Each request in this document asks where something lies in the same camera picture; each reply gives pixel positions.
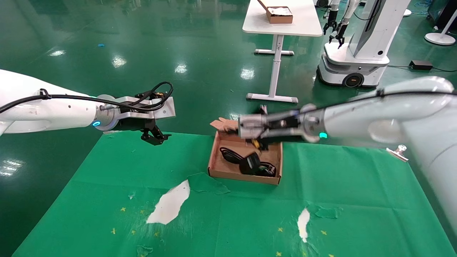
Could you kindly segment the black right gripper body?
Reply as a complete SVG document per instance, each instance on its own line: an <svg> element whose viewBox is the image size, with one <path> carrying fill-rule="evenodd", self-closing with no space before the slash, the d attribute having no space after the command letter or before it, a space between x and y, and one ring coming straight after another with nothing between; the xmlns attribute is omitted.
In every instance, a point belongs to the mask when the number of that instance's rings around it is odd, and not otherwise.
<svg viewBox="0 0 457 257"><path fill-rule="evenodd" d="M264 143L304 141L302 133L297 131L299 122L296 118L268 121L261 133Z"/></svg>

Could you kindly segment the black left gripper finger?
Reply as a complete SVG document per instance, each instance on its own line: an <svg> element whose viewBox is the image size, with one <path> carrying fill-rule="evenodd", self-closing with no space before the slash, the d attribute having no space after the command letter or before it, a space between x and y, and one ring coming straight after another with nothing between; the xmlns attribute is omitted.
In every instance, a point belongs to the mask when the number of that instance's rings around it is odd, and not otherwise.
<svg viewBox="0 0 457 257"><path fill-rule="evenodd" d="M151 145L157 145L158 141L148 128L141 130L141 139Z"/></svg>
<svg viewBox="0 0 457 257"><path fill-rule="evenodd" d="M158 128L158 126L155 126L152 129L152 136L154 138L154 142L164 142L164 141L168 140L168 138L170 138L172 136L172 134L164 134Z"/></svg>

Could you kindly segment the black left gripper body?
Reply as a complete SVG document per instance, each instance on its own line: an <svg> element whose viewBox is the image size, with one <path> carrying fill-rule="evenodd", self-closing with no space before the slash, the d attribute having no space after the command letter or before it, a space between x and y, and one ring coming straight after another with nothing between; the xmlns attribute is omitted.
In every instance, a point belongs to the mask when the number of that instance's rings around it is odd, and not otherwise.
<svg viewBox="0 0 457 257"><path fill-rule="evenodd" d="M125 118L120 120L120 131L152 131L155 127L155 119Z"/></svg>

